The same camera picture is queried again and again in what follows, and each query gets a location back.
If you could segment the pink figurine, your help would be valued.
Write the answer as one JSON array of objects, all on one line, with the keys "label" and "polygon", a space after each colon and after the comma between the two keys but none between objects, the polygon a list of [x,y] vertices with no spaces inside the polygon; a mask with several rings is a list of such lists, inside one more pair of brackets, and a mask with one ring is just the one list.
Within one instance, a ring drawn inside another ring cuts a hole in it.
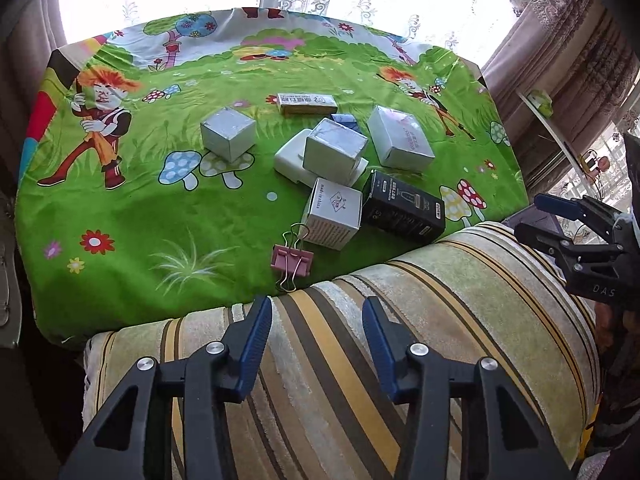
[{"label": "pink figurine", "polygon": [[608,156],[600,157],[597,160],[596,166],[591,171],[591,177],[593,177],[593,179],[597,179],[600,176],[600,174],[604,174],[605,172],[607,172],[610,169],[610,167],[611,167],[611,162]]}]

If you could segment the purple cardboard box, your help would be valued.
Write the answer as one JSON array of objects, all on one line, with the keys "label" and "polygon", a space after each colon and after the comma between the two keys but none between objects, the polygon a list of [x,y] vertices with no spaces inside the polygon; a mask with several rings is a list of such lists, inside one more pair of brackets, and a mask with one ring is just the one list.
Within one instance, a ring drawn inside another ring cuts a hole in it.
[{"label": "purple cardboard box", "polygon": [[553,232],[554,234],[561,236],[564,235],[556,215],[550,214],[550,212],[547,211],[542,211],[535,205],[529,205],[515,214],[511,214],[502,222],[504,226],[508,226],[512,230],[521,223],[530,224],[531,226],[536,226],[536,228]]}]

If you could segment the striped sofa cushion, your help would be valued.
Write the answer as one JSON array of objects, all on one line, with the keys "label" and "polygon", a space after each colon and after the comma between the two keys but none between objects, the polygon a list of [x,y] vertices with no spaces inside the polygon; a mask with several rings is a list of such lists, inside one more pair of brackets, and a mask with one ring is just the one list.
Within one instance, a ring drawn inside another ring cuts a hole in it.
[{"label": "striped sofa cushion", "polygon": [[227,408],[242,479],[388,479],[407,412],[382,393],[361,323],[387,315],[448,359],[491,356],[573,463],[601,389],[593,308],[551,258],[485,221],[273,299],[254,388]]}]

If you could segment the green tissue pack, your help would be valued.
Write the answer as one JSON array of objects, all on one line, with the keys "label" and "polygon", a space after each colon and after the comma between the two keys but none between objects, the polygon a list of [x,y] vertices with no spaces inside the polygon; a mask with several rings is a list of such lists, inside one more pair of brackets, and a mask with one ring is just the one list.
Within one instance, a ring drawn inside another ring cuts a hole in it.
[{"label": "green tissue pack", "polygon": [[551,118],[553,115],[552,99],[544,90],[533,89],[529,92],[527,99],[532,102],[533,106],[545,118]]}]

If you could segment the pink binder clip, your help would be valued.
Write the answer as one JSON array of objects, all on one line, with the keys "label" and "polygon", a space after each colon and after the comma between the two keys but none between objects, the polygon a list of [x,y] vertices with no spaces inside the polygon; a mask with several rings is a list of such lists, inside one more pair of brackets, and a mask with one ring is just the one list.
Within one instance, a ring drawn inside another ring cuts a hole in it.
[{"label": "pink binder clip", "polygon": [[314,263],[314,253],[303,248],[310,229],[303,222],[293,223],[282,234],[282,242],[274,244],[271,253],[270,268],[280,273],[277,281],[282,292],[295,292],[298,278],[308,278]]}]

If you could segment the black product box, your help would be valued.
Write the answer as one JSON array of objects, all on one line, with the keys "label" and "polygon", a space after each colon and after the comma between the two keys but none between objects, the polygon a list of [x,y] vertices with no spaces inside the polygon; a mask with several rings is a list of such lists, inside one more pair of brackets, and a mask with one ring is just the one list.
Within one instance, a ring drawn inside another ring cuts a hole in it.
[{"label": "black product box", "polygon": [[380,170],[362,189],[361,220],[408,242],[430,244],[446,229],[444,202]]}]

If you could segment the mauve floral curtain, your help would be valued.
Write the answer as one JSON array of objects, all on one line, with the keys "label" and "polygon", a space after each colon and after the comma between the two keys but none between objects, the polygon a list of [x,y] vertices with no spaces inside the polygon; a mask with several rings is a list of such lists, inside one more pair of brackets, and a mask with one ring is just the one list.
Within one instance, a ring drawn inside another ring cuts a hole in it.
[{"label": "mauve floral curtain", "polygon": [[528,0],[484,66],[528,195],[543,193],[570,168],[547,129],[523,102],[547,92],[552,122],[583,153],[612,122],[639,60],[600,0]]}]

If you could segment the white printed cube box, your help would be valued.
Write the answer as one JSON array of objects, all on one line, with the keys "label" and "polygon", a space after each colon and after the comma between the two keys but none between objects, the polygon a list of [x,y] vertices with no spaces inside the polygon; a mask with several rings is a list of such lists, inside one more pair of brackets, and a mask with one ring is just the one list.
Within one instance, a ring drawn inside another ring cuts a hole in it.
[{"label": "white printed cube box", "polygon": [[361,211],[360,191],[317,178],[303,212],[304,241],[342,250],[360,229]]}]

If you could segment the white pink-print box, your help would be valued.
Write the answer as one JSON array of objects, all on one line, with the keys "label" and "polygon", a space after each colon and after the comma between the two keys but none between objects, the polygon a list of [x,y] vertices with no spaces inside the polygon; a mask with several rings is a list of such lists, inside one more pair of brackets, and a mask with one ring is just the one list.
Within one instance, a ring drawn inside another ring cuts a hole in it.
[{"label": "white pink-print box", "polygon": [[382,166],[423,174],[435,160],[424,131],[411,114],[377,105],[368,128]]}]

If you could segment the green cartoon tablecloth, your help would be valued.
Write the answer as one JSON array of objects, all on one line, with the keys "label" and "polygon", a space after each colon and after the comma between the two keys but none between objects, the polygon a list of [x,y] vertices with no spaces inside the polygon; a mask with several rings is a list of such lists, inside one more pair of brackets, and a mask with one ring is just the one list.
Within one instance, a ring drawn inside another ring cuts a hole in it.
[{"label": "green cartoon tablecloth", "polygon": [[[495,104],[454,52],[274,9],[161,18],[50,56],[15,205],[40,332],[79,344],[275,292],[271,248],[309,188],[273,157],[317,122],[283,115],[284,92],[333,96],[359,125],[377,105],[413,115],[435,160],[401,179],[444,200],[448,232],[526,205]],[[224,107],[256,122],[234,162],[201,136]]]}]

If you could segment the white flat box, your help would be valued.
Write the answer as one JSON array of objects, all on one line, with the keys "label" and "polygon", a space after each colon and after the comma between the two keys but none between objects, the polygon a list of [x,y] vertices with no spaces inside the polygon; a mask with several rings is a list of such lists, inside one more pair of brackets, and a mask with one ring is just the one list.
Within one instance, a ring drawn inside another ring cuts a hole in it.
[{"label": "white flat box", "polygon": [[[314,182],[320,178],[318,174],[314,174],[303,166],[306,139],[310,134],[311,129],[300,130],[299,133],[296,133],[291,140],[288,140],[273,157],[274,170],[288,180],[297,184],[304,184],[308,186],[308,188],[312,188]],[[348,178],[343,182],[337,183],[353,186],[364,174],[367,166],[369,166],[369,161],[361,157],[358,164],[352,168]]]}]

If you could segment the silver box on stack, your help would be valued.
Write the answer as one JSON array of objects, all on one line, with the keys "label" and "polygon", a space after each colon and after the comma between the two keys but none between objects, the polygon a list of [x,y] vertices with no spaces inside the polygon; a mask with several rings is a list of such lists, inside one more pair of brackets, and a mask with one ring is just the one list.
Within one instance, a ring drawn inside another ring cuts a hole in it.
[{"label": "silver box on stack", "polygon": [[307,136],[303,167],[323,179],[349,185],[367,144],[363,134],[323,118]]}]

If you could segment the silver cube box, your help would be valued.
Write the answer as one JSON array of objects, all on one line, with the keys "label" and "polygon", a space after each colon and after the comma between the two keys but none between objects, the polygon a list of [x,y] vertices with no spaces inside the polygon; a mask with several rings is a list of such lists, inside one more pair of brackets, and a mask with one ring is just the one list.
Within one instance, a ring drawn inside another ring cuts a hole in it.
[{"label": "silver cube box", "polygon": [[234,162],[256,142],[254,119],[224,107],[201,121],[204,148],[227,162]]}]

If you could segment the blue small item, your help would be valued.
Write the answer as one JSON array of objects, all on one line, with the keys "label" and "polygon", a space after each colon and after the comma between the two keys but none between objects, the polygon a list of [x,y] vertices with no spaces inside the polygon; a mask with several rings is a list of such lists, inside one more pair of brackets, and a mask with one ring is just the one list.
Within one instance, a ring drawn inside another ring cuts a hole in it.
[{"label": "blue small item", "polygon": [[332,114],[330,118],[338,124],[358,133],[361,132],[357,119],[352,114]]}]

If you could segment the long beige toothpaste box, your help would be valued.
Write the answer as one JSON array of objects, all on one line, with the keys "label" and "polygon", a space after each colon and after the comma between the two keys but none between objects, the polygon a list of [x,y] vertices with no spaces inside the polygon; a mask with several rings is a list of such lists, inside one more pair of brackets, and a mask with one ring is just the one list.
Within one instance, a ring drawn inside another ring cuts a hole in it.
[{"label": "long beige toothpaste box", "polygon": [[337,102],[328,94],[278,93],[277,104],[283,115],[329,116],[337,112]]}]

